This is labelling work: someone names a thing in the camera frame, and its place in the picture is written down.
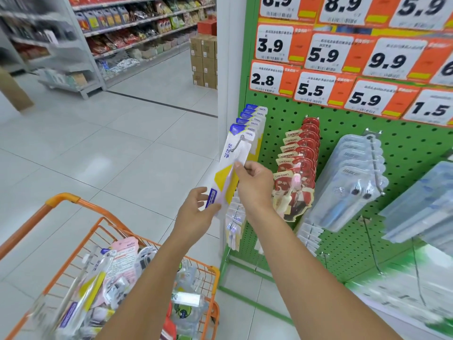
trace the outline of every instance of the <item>orange cart basket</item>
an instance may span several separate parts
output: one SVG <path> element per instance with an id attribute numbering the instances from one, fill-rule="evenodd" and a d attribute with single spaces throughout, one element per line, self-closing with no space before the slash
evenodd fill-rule
<path id="1" fill-rule="evenodd" d="M 30 332 L 41 332 L 41 329 L 36 329 L 36 323 L 41 322 L 42 318 L 50 318 L 57 314 L 57 311 L 62 307 L 63 300 L 70 290 L 71 284 L 76 277 L 82 273 L 82 259 L 91 251 L 93 245 L 98 245 L 102 248 L 109 247 L 114 241 L 129 236 L 134 236 L 139 240 L 140 246 L 150 246 L 151 244 L 160 247 L 159 244 L 134 234 L 130 231 L 118 218 L 112 215 L 107 210 L 94 205 L 86 200 L 81 199 L 70 193 L 61 193 L 52 197 L 28 220 L 26 221 L 11 237 L 0 246 L 0 260 L 3 259 L 15 245 L 23 239 L 35 225 L 39 223 L 52 209 L 60 204 L 63 200 L 68 200 L 74 204 L 81 205 L 92 211 L 102 215 L 96 224 L 91 228 L 90 232 L 85 236 L 82 242 L 74 250 L 72 255 L 66 260 L 65 264 L 60 268 L 48 286 L 42 292 L 42 296 L 38 299 L 39 303 L 39 320 L 31 320 L 33 316 L 27 312 L 19 323 L 14 327 L 10 334 L 6 337 L 7 340 L 18 338 L 29 338 Z M 198 337 L 201 340 L 215 339 L 220 311 L 217 303 L 214 302 L 220 272 L 213 266 L 206 265 L 195 259 L 185 257 L 190 262 L 191 266 L 196 266 L 198 269 L 198 279 L 200 279 L 201 294 L 209 302 L 207 312 L 201 318 L 198 325 Z"/>

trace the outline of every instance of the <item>orange shopping cart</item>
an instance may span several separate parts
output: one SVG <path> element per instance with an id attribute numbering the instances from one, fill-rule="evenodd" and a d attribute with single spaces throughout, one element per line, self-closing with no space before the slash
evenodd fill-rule
<path id="1" fill-rule="evenodd" d="M 66 260 L 48 286 L 42 292 L 30 311 L 27 312 L 19 323 L 13 328 L 6 337 L 10 339 L 37 339 L 48 338 L 59 324 L 61 315 L 65 312 L 66 307 L 71 303 L 71 290 L 77 277 L 86 273 L 88 265 L 83 265 L 84 257 L 89 256 L 90 248 L 93 245 L 99 247 L 108 247 L 113 242 L 134 236 L 139 240 L 140 246 L 159 244 L 143 238 L 131 232 L 118 218 L 109 211 L 94 205 L 86 200 L 81 199 L 70 193 L 61 193 L 52 197 L 28 220 L 26 221 L 11 237 L 0 246 L 0 260 L 2 260 L 21 239 L 23 239 L 30 230 L 36 226 L 52 209 L 57 207 L 60 202 L 67 200 L 74 204 L 81 205 L 102 215 L 90 232 L 84 237 L 82 242 L 75 248 L 72 255 Z M 219 282 L 220 272 L 217 268 L 203 264 L 195 259 L 185 257 L 190 266 L 195 266 L 198 272 L 199 286 L 201 295 L 209 302 L 209 307 L 204 313 L 198 325 L 198 335 L 201 340 L 214 340 L 216 336 L 220 310 L 215 303 L 214 298 Z"/>

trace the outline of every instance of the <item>price number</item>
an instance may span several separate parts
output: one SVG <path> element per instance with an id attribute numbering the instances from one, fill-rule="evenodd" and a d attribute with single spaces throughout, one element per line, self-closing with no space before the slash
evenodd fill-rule
<path id="1" fill-rule="evenodd" d="M 265 93 L 279 94 L 283 67 L 260 62 L 252 63 L 250 89 Z"/>
<path id="2" fill-rule="evenodd" d="M 353 41 L 354 38 L 349 36 L 314 34 L 304 67 L 325 72 L 341 72 Z"/>
<path id="3" fill-rule="evenodd" d="M 344 108 L 380 115 L 395 92 L 395 85 L 359 80 Z"/>
<path id="4" fill-rule="evenodd" d="M 453 87 L 453 53 L 445 61 L 439 71 L 433 76 L 430 81 L 436 85 L 448 85 Z"/>
<path id="5" fill-rule="evenodd" d="M 377 41 L 363 74 L 406 79 L 427 44 L 426 40 L 381 38 Z"/>
<path id="6" fill-rule="evenodd" d="M 453 118 L 453 92 L 422 90 L 403 118 L 422 123 L 448 125 Z"/>
<path id="7" fill-rule="evenodd" d="M 327 105 L 336 81 L 335 75 L 302 72 L 294 99 L 312 104 Z"/>
<path id="8" fill-rule="evenodd" d="M 292 26 L 259 25 L 255 57 L 267 61 L 288 62 L 293 32 Z"/>
<path id="9" fill-rule="evenodd" d="M 299 5 L 300 0 L 261 0 L 260 15 L 297 20 Z"/>
<path id="10" fill-rule="evenodd" d="M 453 0 L 401 0 L 390 27 L 442 30 L 453 9 Z"/>
<path id="11" fill-rule="evenodd" d="M 320 22 L 365 25 L 373 0 L 324 0 Z"/>

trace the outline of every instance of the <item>stack of cardboard boxes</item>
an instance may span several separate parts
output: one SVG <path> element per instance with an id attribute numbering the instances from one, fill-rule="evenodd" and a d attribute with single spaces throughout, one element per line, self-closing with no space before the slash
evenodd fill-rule
<path id="1" fill-rule="evenodd" d="M 190 38 L 190 62 L 193 84 L 217 89 L 217 37 L 197 34 Z"/>

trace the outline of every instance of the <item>green pegboard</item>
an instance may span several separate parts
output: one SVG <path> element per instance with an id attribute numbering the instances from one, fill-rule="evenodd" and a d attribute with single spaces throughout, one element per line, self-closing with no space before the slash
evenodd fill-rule
<path id="1" fill-rule="evenodd" d="M 275 172 L 275 159 L 283 145 L 285 132 L 299 128 L 306 115 L 319 117 L 321 123 L 318 173 L 343 135 L 361 135 L 366 128 L 375 132 L 383 131 L 379 139 L 386 159 L 384 175 L 388 177 L 390 184 L 385 189 L 385 196 L 366 205 L 357 214 L 370 218 L 371 222 L 364 225 L 356 220 L 356 216 L 340 232 L 325 231 L 321 235 L 318 253 L 328 253 L 329 259 L 318 258 L 339 281 L 347 282 L 367 271 L 377 270 L 380 264 L 384 265 L 391 258 L 412 250 L 412 241 L 392 244 L 381 239 L 383 224 L 378 213 L 442 159 L 441 156 L 451 148 L 453 131 L 433 125 L 389 120 L 354 111 L 294 102 L 292 99 L 251 91 L 248 88 L 249 73 L 254 55 L 259 5 L 260 0 L 247 0 L 239 104 L 239 111 L 247 103 L 266 106 L 269 110 L 259 162 Z M 269 271 L 264 256 L 254 249 L 256 239 L 255 232 L 247 224 L 240 251 L 231 251 L 230 255 Z"/>

